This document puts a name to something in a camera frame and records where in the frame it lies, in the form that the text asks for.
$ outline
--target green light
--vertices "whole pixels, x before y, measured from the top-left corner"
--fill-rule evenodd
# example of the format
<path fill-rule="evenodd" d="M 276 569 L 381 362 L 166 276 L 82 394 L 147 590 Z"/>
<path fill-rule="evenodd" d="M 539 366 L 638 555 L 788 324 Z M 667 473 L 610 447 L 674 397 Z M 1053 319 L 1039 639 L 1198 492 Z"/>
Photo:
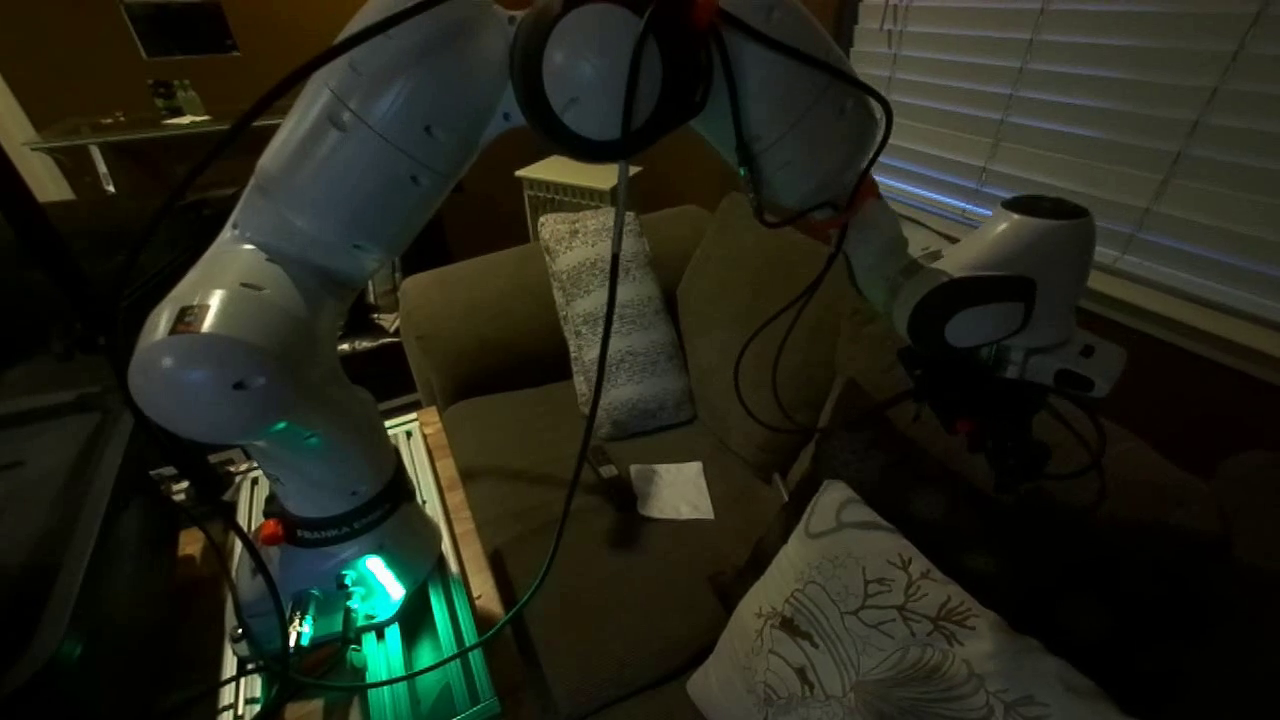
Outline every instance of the green light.
<path fill-rule="evenodd" d="M 347 610 L 354 623 L 382 623 L 400 612 L 408 590 L 391 572 L 388 560 L 381 555 L 360 555 L 354 566 L 345 569 L 347 582 Z"/>
<path fill-rule="evenodd" d="M 276 422 L 276 423 L 267 428 L 267 438 L 288 439 L 288 444 L 303 444 L 303 447 L 318 447 L 318 438 L 307 434 L 303 423 L 292 423 L 292 422 Z"/>
<path fill-rule="evenodd" d="M 365 555 L 365 569 L 375 576 L 375 585 L 381 585 L 397 603 L 405 600 L 405 585 L 400 585 L 400 576 L 388 569 L 388 560 Z"/>
<path fill-rule="evenodd" d="M 311 650 L 315 638 L 315 618 L 307 612 L 303 623 L 297 628 L 297 650 Z"/>

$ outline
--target black power cable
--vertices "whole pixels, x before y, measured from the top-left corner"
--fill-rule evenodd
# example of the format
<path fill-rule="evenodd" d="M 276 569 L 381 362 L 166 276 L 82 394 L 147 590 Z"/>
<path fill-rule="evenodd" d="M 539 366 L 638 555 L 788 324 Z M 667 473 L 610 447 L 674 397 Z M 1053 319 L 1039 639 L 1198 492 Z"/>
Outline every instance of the black power cable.
<path fill-rule="evenodd" d="M 263 560 L 263 554 L 255 547 L 255 540 L 246 537 L 246 529 L 237 520 L 237 518 L 225 518 L 225 529 L 240 540 L 244 555 L 250 560 L 250 569 L 263 576 L 263 590 L 267 590 L 267 600 L 273 600 L 273 612 L 276 612 L 276 628 L 281 628 L 281 661 L 267 655 L 267 669 L 276 678 L 276 689 L 267 696 L 267 703 L 260 707 L 260 717 L 273 717 L 273 707 L 281 703 L 283 707 L 283 696 L 288 696 L 288 685 L 292 685 L 292 674 L 288 674 L 288 610 L 283 610 L 283 595 L 281 595 L 281 585 L 273 576 L 273 566 Z"/>
<path fill-rule="evenodd" d="M 801 49 L 790 49 L 790 46 L 778 46 L 774 37 L 751 28 L 749 20 L 741 20 L 741 17 L 722 11 L 722 7 L 718 7 L 718 20 L 722 20 L 728 28 L 734 28 L 734 33 L 744 33 L 749 41 L 762 46 L 768 52 L 778 52 L 778 55 L 788 55 L 788 59 L 820 72 L 820 78 L 831 78 L 831 81 L 864 91 L 864 98 L 878 110 L 878 121 L 883 121 L 883 129 L 878 129 L 878 135 L 877 135 L 877 147 L 870 147 L 870 155 L 869 155 L 869 166 L 864 166 L 864 173 L 877 169 L 877 160 L 883 155 L 887 135 L 890 135 L 890 106 L 887 106 L 870 84 L 864 84 L 864 81 L 853 78 L 847 70 L 831 70 L 831 66 L 820 59 L 820 55 L 809 55 L 809 52 L 801 52 Z M 782 230 L 782 226 L 795 226 L 795 219 L 805 219 L 805 215 L 813 215 L 813 213 L 843 207 L 847 196 L 822 201 L 822 203 L 814 203 L 814 207 L 809 207 L 809 213 L 790 213 L 790 215 L 782 215 L 782 219 L 772 219 L 772 215 L 762 213 L 762 201 L 761 201 L 761 169 L 756 169 L 756 151 L 751 151 L 749 132 L 744 132 L 741 81 L 734 81 L 734 70 L 732 70 L 732 55 L 728 55 L 722 37 L 717 37 L 717 55 L 718 55 L 718 78 L 722 78 L 722 98 L 728 98 L 734 155 L 741 155 L 744 180 L 749 180 L 749 189 L 751 189 L 751 213 L 756 213 L 756 219 L 761 219 L 762 230 Z M 734 404 L 744 407 L 744 416 L 749 416 L 756 428 L 768 428 L 768 434 L 778 434 L 778 438 L 813 434 L 813 423 L 801 422 L 801 416 L 788 407 L 782 394 L 778 394 L 778 366 L 782 366 L 782 353 L 788 353 L 788 343 L 790 343 L 805 314 L 813 307 L 820 283 L 831 276 L 835 261 L 843 258 L 839 241 L 843 241 L 843 226 L 839 226 L 839 232 L 835 232 L 835 241 L 831 241 L 831 248 L 828 248 L 828 258 L 822 258 L 822 268 L 820 268 L 790 300 L 782 300 L 772 316 L 762 316 L 762 319 L 749 331 L 749 340 L 741 343 L 741 353 L 734 353 L 734 362 L 732 362 L 732 394 L 734 394 Z M 749 366 L 749 353 L 762 340 L 762 331 L 768 331 L 772 324 L 778 324 L 782 316 L 788 316 L 788 329 L 782 329 L 782 338 L 778 338 L 778 343 L 774 343 L 774 353 L 772 353 L 772 366 L 768 366 L 768 394 L 772 394 L 774 412 L 782 416 L 782 423 L 774 423 L 774 422 L 768 422 L 762 412 L 751 407 L 751 401 L 749 401 L 749 394 L 744 394 L 744 366 Z"/>
<path fill-rule="evenodd" d="M 649 33 L 650 33 L 650 7 L 644 17 L 638 37 L 636 37 L 632 55 L 628 55 L 624 135 L 632 132 L 632 117 L 636 117 L 638 52 L 644 52 Z M 301 689 L 372 693 L 372 689 L 388 689 L 388 685 L 408 685 L 414 678 L 426 678 L 426 674 L 436 674 L 443 665 L 454 665 L 454 661 L 471 655 L 476 650 L 491 646 L 542 594 L 542 585 L 551 582 L 551 569 L 559 560 L 563 532 L 568 532 L 568 520 L 573 520 L 573 499 L 574 499 L 574 487 L 582 479 L 582 467 L 588 467 L 588 458 L 590 458 L 590 439 L 596 439 L 596 422 L 601 422 L 601 401 L 604 401 L 604 371 L 607 371 L 607 343 L 610 343 L 610 319 L 615 319 L 620 258 L 624 258 L 624 213 L 628 213 L 624 203 L 628 203 L 628 166 L 620 166 L 620 189 L 615 189 L 615 213 L 610 213 L 607 292 L 604 292 L 590 401 L 588 401 L 582 434 L 580 434 L 580 444 L 574 444 L 573 475 L 568 475 L 568 487 L 563 487 L 563 499 L 559 499 L 556 532 L 551 532 L 547 555 L 542 555 L 539 572 L 530 576 L 530 585 L 519 594 L 519 600 L 484 638 L 476 638 L 471 646 L 462 646 L 462 650 L 454 650 L 454 653 L 447 653 L 447 655 L 438 655 L 438 661 L 432 661 L 423 669 L 410 669 L 410 674 L 400 674 L 400 678 L 382 678 L 382 681 L 365 681 L 365 685 L 334 685 L 334 681 L 315 681 L 315 678 L 292 674 L 292 681 Z"/>
<path fill-rule="evenodd" d="M 113 298 L 113 307 L 116 307 L 116 329 L 109 329 L 109 366 L 120 379 L 120 387 L 129 387 L 129 343 L 133 343 L 133 314 L 135 314 L 135 300 L 147 300 L 144 292 L 154 289 L 154 279 L 166 279 L 164 272 L 159 276 L 138 276 L 138 261 L 147 258 L 147 248 L 159 241 L 159 232 L 166 230 L 172 213 L 188 201 L 188 192 L 200 183 L 200 175 L 237 147 L 237 139 L 260 121 L 267 117 L 281 100 L 288 100 L 307 78 L 315 78 L 318 70 L 326 70 L 330 59 L 388 37 L 391 28 L 438 7 L 443 0 L 414 0 L 382 20 L 372 20 L 347 37 L 340 37 L 334 46 L 318 49 L 315 55 L 307 55 L 303 66 L 297 66 L 292 72 L 283 72 L 267 91 L 260 91 L 220 135 L 216 146 L 195 155 L 185 175 L 172 183 L 172 192 L 154 203 L 154 213 L 147 215 L 144 232 L 133 241 L 133 248 L 122 248 L 122 265 L 120 265 L 120 289 Z M 283 612 L 283 595 L 273 582 L 273 569 L 263 566 L 260 547 L 250 546 L 250 537 L 226 520 L 226 529 L 240 537 L 246 560 L 255 566 L 255 572 L 263 576 L 267 585 L 267 595 L 273 595 L 273 610 L 281 618 L 281 628 L 283 628 L 283 646 L 281 653 L 288 655 L 288 612 Z"/>
<path fill-rule="evenodd" d="M 185 693 L 178 699 L 154 707 L 154 717 L 178 717 L 178 712 L 188 712 L 190 703 L 200 703 L 205 696 L 211 696 L 211 693 L 220 693 L 220 689 L 226 689 L 226 685 L 237 685 L 237 681 L 246 681 L 246 678 L 276 678 L 276 685 L 283 685 L 283 678 L 288 678 L 288 669 L 283 669 L 283 655 L 288 655 L 288 618 L 283 618 L 281 585 L 267 576 L 267 560 L 260 555 L 260 547 L 250 546 L 250 537 L 246 537 L 237 520 L 226 520 L 226 518 L 220 518 L 220 514 L 200 514 L 200 510 L 188 510 L 185 499 L 172 499 L 172 510 L 208 540 L 240 628 L 246 628 L 246 623 L 244 623 L 244 603 L 240 603 L 237 572 L 230 572 L 230 566 L 226 566 L 225 540 L 208 529 L 208 518 L 220 520 L 220 526 L 240 540 L 240 547 L 250 555 L 255 572 L 263 572 L 263 590 L 267 590 L 273 612 L 281 618 L 281 620 L 276 620 L 276 628 L 281 628 L 281 655 L 276 655 L 276 661 L 263 661 L 263 665 L 244 665 L 244 669 L 237 669 L 230 678 L 220 678 L 220 681 L 211 681 L 211 685 L 205 685 L 205 689 L 190 689 L 190 693 Z"/>
<path fill-rule="evenodd" d="M 1080 444 L 1083 452 L 1083 466 L 1080 467 L 1065 467 L 1065 473 L 1044 473 L 1039 479 L 1044 483 L 1058 483 L 1058 479 L 1083 479 L 1092 475 L 1092 498 L 1075 510 L 1075 514 L 1099 514 L 1109 505 L 1109 492 L 1111 492 L 1111 479 L 1109 479 L 1109 423 L 1099 422 L 1099 412 L 1072 397 L 1072 394 L 1058 394 L 1058 387 L 1046 387 L 1053 401 L 1069 401 L 1092 428 L 1092 439 L 1046 401 L 1044 412 Z"/>

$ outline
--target wall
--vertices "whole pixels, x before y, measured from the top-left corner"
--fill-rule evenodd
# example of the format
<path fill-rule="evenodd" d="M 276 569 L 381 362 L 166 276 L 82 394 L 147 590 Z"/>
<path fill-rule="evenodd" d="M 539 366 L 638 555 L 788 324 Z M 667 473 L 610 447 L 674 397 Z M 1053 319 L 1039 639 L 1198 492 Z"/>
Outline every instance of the wall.
<path fill-rule="evenodd" d="M 1140 329 L 1080 316 L 1127 353 L 1103 412 L 1146 438 L 1169 459 L 1210 479 L 1238 452 L 1280 458 L 1280 384 L 1225 369 Z"/>
<path fill-rule="evenodd" d="M 0 3 L 0 78 L 22 106 L 34 132 L 154 126 L 147 81 L 188 78 L 211 117 L 244 114 L 292 66 L 330 46 L 360 0 L 225 0 L 237 55 L 144 59 L 122 25 L 120 0 Z M 205 139 L 116 146 L 109 166 L 120 196 L 159 196 L 188 169 Z M 240 183 L 263 135 L 230 151 L 205 189 Z M 94 201 L 87 151 L 56 151 L 77 196 Z"/>
<path fill-rule="evenodd" d="M 0 72 L 34 129 L 151 114 L 151 78 L 190 78 L 216 117 L 323 49 L 360 0 L 225 0 L 240 55 L 144 59 L 120 0 L 0 3 Z"/>

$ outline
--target table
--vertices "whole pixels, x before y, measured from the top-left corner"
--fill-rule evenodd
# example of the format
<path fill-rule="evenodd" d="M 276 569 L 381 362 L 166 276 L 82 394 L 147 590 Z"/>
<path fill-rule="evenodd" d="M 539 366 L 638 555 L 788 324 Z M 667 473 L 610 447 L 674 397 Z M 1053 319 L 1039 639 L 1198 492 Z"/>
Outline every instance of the table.
<path fill-rule="evenodd" d="M 255 121 L 250 129 L 281 129 L 281 114 Z M 113 146 L 154 146 L 154 139 L 185 139 L 185 135 L 220 135 L 230 121 L 190 117 L 188 126 L 166 126 L 159 117 L 94 117 L 94 121 L 62 121 L 43 129 L 34 139 L 28 139 L 33 151 L 66 151 L 82 147 L 87 166 L 94 173 L 94 183 L 116 196 L 116 173 L 109 166 Z"/>
<path fill-rule="evenodd" d="M 495 594 L 471 510 L 468 510 L 468 492 L 459 483 L 459 473 L 453 466 L 453 447 L 438 423 L 436 407 L 420 407 L 420 412 L 405 412 L 405 416 L 388 416 L 382 422 L 388 439 L 400 447 L 400 459 L 414 483 L 414 499 L 420 510 L 436 520 L 438 529 L 438 555 L 447 566 L 443 576 L 436 576 L 423 590 L 423 603 L 432 618 L 432 632 L 420 638 L 400 638 L 400 628 L 382 628 L 381 638 L 365 638 L 360 653 L 375 655 L 366 661 L 366 681 L 381 678 L 405 678 L 410 669 L 423 669 L 436 655 L 453 655 L 462 646 L 479 639 L 479 620 L 495 620 L 502 618 L 502 600 Z M 255 510 L 267 498 L 267 483 L 260 475 L 240 479 L 240 526 L 255 529 Z M 240 661 L 230 650 L 225 650 L 225 678 L 237 678 Z M 354 678 L 352 669 L 345 669 L 334 678 L 334 685 L 360 685 L 365 678 Z M 255 717 L 263 703 L 263 681 L 260 678 L 244 678 L 226 689 L 220 689 L 216 699 L 216 717 L 220 720 L 240 720 L 240 717 Z M 288 720 L 318 720 L 318 717 L 414 717 L 420 707 L 443 712 L 443 717 L 468 717 L 468 720 L 484 720 L 495 717 L 495 689 L 489 678 L 489 661 L 484 653 L 468 653 L 462 661 L 443 665 L 438 674 L 426 674 L 420 681 L 408 685 L 391 685 L 391 689 L 375 689 L 365 693 L 365 703 L 347 699 L 347 696 L 303 696 L 288 703 Z"/>

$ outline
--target couch cushion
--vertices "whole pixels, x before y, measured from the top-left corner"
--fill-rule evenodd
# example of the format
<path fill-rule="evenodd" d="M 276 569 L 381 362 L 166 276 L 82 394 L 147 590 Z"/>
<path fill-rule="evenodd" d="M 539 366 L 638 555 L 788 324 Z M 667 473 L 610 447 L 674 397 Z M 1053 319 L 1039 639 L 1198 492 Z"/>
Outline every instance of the couch cushion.
<path fill-rule="evenodd" d="M 484 547 L 499 554 L 514 537 L 547 529 L 559 518 L 582 428 L 568 379 L 459 401 L 443 412 L 443 428 L 468 483 Z M 703 459 L 717 520 L 638 520 L 636 514 L 620 514 L 610 483 L 601 483 L 588 473 L 574 492 L 574 510 L 582 518 L 607 518 L 607 532 L 590 546 L 672 547 L 674 566 L 696 569 L 698 576 L 728 576 L 778 510 L 774 487 L 696 423 L 607 439 L 604 447 L 620 466 Z"/>
<path fill-rule="evenodd" d="M 762 423 L 741 404 L 732 369 L 749 338 L 814 279 L 822 254 L 828 248 L 813 235 L 756 226 L 751 203 L 744 196 L 728 196 L 708 219 L 703 245 L 689 261 L 674 292 L 698 423 L 761 475 L 788 467 L 805 444 L 805 423 L 814 422 L 831 387 L 835 338 L 854 305 L 843 268 L 828 272 L 788 343 L 782 316 L 744 356 L 741 387 Z M 772 366 L 778 343 L 778 397 L 788 404 L 782 412 L 795 416 L 801 428 L 788 423 L 772 401 Z"/>
<path fill-rule="evenodd" d="M 535 678 L 551 717 L 596 717 L 620 696 L 696 665 L 722 628 L 722 610 L 703 576 L 667 554 L 615 554 L 601 546 L 607 518 L 573 518 L 535 603 L 519 620 L 530 638 Z M 547 560 L 551 529 L 514 537 L 499 566 L 524 594 Z"/>
<path fill-rule="evenodd" d="M 624 230 L 610 292 L 615 219 Z M 615 314 L 607 324 L 607 369 L 596 434 L 636 438 L 685 423 L 691 416 L 685 353 L 667 319 L 638 219 L 632 213 L 615 215 L 610 207 L 547 213 L 539 215 L 535 232 L 568 340 L 573 394 L 580 412 L 588 412 L 596 397 L 601 331 L 610 298 Z"/>
<path fill-rule="evenodd" d="M 644 213 L 650 268 L 663 292 L 685 276 L 703 235 L 696 203 Z M 568 378 L 551 283 L 535 245 L 414 272 L 400 283 L 400 338 L 426 404 L 535 387 Z"/>

